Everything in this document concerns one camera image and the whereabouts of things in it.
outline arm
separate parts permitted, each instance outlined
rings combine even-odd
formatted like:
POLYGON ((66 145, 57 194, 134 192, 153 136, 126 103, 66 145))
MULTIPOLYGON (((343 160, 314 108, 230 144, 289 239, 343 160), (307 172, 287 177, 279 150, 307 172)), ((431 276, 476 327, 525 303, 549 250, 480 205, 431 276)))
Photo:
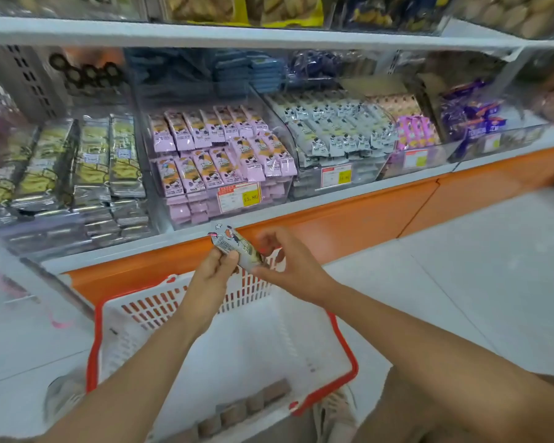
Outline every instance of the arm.
POLYGON ((167 323, 36 443, 143 443, 191 345, 222 305, 237 262, 237 252, 222 257, 213 249, 167 323))
POLYGON ((461 337, 335 282, 285 229, 260 236, 282 247, 284 272, 254 275, 335 313, 462 425, 496 443, 554 442, 554 387, 461 337))

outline forearm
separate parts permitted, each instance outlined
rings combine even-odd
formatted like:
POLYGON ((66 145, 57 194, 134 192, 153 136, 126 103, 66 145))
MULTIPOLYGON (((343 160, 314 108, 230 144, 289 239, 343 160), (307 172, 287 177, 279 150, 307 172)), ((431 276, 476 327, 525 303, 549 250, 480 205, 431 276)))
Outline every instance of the forearm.
POLYGON ((37 443, 143 443, 196 333, 176 313, 37 443))
POLYGON ((554 426, 544 429, 554 422, 554 388, 517 365, 338 283, 324 306, 463 425, 489 440, 532 441, 537 432, 554 432, 554 426), (539 419, 543 413, 550 417, 539 419))

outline shoe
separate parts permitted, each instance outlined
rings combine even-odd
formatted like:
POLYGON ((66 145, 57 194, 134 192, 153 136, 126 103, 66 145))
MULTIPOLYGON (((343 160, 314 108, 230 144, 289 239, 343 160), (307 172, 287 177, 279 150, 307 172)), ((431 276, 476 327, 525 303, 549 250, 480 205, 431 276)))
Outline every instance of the shoe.
POLYGON ((43 403, 43 419, 48 428, 72 410, 86 395, 86 375, 74 370, 56 378, 47 387, 43 403))
POLYGON ((350 443, 357 432, 357 405, 344 385, 312 407, 317 443, 350 443))

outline floor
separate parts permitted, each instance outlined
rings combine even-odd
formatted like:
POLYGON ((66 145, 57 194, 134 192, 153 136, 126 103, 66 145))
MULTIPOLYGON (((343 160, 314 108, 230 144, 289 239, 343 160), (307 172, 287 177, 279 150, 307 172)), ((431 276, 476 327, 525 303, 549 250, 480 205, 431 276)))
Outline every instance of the floor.
MULTIPOLYGON (((534 193, 351 255, 327 266, 339 281, 445 328, 525 369, 554 374, 554 194, 534 193), (369 277, 357 274, 368 273, 369 277)), ((86 363, 92 342, 55 329, 42 305, 2 305, 0 435, 44 431, 51 381, 86 363)), ((345 323, 359 361, 351 383, 360 420, 390 364, 345 323)), ((251 442, 313 442, 311 417, 288 419, 251 442)))

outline shopping basket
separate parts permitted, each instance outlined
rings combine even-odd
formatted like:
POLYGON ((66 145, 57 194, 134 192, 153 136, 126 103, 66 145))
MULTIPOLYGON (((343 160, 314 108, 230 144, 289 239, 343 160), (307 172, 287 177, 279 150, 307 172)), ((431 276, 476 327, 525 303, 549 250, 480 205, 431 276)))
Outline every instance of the shopping basket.
MULTIPOLYGON (((273 254, 267 262, 275 268, 273 254)), ((98 305, 88 391, 111 376, 180 305, 193 272, 98 305)), ((164 363, 163 360, 152 363, 164 363)), ((160 441, 213 415, 217 407, 287 379, 291 391, 208 441, 242 442, 353 379, 357 361, 336 317, 240 268, 208 331, 197 339, 148 440, 160 441)))

